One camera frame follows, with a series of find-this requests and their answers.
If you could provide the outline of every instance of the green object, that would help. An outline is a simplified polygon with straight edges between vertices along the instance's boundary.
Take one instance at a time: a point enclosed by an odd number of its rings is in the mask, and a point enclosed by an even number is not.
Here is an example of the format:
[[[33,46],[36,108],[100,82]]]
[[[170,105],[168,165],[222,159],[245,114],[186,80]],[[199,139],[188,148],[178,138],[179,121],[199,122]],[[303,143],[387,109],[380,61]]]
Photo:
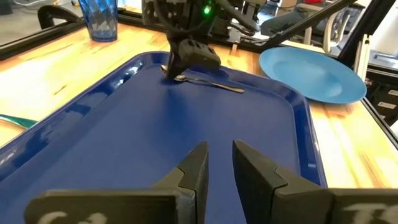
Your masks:
[[[203,10],[203,12],[205,13],[205,15],[208,15],[211,11],[211,6],[206,6]]]
[[[26,128],[26,129],[32,127],[35,123],[37,123],[37,121],[31,120],[31,119],[18,118],[18,117],[4,115],[4,114],[0,114],[0,119],[3,121],[8,121],[10,123],[16,124],[20,127]]]

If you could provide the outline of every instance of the blue plastic tray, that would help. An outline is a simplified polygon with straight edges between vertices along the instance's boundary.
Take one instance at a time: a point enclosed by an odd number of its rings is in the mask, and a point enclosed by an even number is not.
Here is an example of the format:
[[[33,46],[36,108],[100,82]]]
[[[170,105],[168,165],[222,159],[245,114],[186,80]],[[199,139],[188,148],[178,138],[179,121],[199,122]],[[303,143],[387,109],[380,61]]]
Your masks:
[[[287,85],[221,67],[185,74],[244,94],[165,80],[168,54],[137,55],[10,142],[0,154],[1,223],[22,224],[48,189],[148,188],[209,142],[206,223],[245,223],[232,140],[326,187],[305,98]]]

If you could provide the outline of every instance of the blue cup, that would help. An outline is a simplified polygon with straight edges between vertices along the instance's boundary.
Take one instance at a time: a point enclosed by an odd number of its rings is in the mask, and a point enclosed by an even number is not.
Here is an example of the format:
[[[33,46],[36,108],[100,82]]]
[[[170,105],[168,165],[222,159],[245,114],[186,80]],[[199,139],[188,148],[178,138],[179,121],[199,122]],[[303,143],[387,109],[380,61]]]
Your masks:
[[[79,0],[90,38],[111,42],[118,38],[117,0]]]

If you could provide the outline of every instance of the metal spoon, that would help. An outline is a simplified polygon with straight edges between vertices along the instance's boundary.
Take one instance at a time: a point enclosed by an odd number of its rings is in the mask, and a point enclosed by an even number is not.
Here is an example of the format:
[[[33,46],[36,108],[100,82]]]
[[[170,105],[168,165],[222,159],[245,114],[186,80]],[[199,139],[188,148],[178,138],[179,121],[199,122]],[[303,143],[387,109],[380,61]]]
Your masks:
[[[167,66],[161,65],[160,67],[161,67],[163,72],[167,71]],[[203,83],[207,83],[207,84],[210,84],[210,85],[213,85],[213,86],[217,86],[217,87],[223,88],[225,90],[234,91],[236,93],[244,93],[244,89],[239,88],[239,87],[219,84],[219,83],[211,82],[211,81],[208,81],[208,80],[202,80],[202,79],[199,79],[199,78],[188,78],[185,75],[177,75],[177,77],[175,77],[174,80],[178,81],[178,82],[203,82]]]

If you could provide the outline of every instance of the wooden table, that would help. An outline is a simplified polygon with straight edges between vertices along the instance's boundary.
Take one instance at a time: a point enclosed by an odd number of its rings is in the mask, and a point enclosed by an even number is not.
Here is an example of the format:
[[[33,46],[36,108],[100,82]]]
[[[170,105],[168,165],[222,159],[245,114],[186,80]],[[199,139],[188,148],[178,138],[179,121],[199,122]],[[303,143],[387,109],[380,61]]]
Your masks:
[[[97,43],[82,29],[2,62],[0,113],[41,120],[131,57],[169,50],[160,32],[120,24],[118,35]],[[262,75],[258,54],[214,48],[222,65]],[[361,102],[310,106],[329,187],[398,187],[397,149]],[[21,132],[0,121],[0,146]]]

